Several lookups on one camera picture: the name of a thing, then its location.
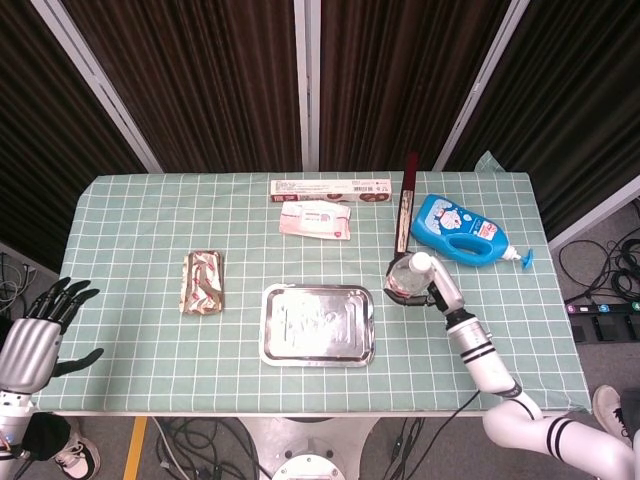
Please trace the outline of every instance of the bottle cap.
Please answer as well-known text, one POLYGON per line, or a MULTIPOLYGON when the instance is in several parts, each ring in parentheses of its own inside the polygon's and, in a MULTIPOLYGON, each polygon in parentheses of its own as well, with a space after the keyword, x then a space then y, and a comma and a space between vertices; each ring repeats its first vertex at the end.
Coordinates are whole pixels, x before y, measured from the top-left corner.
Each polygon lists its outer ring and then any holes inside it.
POLYGON ((409 268, 412 272, 426 273, 431 270, 431 257, 425 252, 414 253, 409 260, 409 268))

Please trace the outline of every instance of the metal tray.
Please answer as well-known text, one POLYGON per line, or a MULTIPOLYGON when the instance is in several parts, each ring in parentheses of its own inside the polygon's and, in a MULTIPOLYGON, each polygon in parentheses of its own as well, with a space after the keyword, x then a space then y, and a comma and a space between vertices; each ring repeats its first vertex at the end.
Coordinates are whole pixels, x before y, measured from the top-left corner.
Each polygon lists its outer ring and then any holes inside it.
POLYGON ((271 285, 260 327, 269 365, 362 367, 373 359, 373 298, 356 285, 271 285))

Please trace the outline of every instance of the green checkered tablecloth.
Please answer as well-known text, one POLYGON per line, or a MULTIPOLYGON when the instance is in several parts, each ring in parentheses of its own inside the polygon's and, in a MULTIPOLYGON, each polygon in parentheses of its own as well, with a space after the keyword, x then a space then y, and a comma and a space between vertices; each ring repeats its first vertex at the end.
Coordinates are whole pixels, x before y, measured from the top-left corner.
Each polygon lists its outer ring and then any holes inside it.
MULTIPOLYGON (((60 357, 105 353, 90 369, 51 380, 42 409, 184 414, 451 411, 475 386, 435 309, 402 308, 382 292, 393 254, 402 173, 130 175, 100 177, 78 202, 62 276, 101 290, 65 335, 60 357), (351 240, 278 233, 276 178, 389 177, 387 203, 353 203, 351 240), (178 310, 182 261, 197 249, 225 257, 225 310, 178 310), (273 283, 357 284, 373 295, 376 355, 366 368, 271 367, 258 354, 260 303, 273 283)), ((535 250, 470 268, 444 259, 507 368, 545 410, 589 409, 529 178, 521 173, 418 174, 416 211, 438 193, 502 225, 535 250)), ((413 240, 413 250, 425 249, 413 240)), ((470 407, 499 402, 481 395, 470 407)))

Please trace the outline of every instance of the foil package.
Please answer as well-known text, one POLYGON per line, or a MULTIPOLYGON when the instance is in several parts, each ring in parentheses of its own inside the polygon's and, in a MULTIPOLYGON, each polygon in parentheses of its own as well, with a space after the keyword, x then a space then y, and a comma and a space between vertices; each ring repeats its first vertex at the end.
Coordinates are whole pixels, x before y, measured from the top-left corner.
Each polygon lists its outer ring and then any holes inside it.
POLYGON ((222 255, 198 250, 184 257, 180 311, 209 315, 222 311, 222 255))

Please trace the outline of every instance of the dark brown curtain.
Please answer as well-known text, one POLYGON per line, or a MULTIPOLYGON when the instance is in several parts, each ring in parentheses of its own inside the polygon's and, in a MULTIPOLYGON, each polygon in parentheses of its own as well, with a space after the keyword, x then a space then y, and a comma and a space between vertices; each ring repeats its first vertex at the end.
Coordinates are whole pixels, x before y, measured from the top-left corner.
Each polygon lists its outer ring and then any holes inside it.
POLYGON ((550 239, 640 174, 640 2, 531 2, 446 168, 485 150, 550 239))
POLYGON ((301 168, 292 1, 64 3, 165 171, 301 168))
POLYGON ((31 2, 0 2, 0 44, 0 241, 58 271, 82 191, 144 169, 31 2))
POLYGON ((430 169, 508 4, 323 0, 321 170, 430 169))

